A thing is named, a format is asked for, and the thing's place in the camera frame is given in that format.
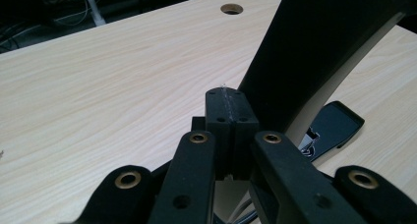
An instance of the desk surface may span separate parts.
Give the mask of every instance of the desk surface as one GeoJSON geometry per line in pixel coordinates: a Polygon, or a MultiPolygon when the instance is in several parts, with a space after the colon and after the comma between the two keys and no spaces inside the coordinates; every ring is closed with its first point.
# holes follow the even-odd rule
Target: desk surface
{"type": "MultiPolygon", "coordinates": [[[[0,56],[0,223],[74,221],[112,170],[169,160],[204,94],[237,87],[280,0],[192,0],[0,56]],[[240,15],[220,12],[226,3],[240,15]]],[[[394,28],[331,100],[366,119],[318,167],[417,200],[417,35],[394,28]]]]}

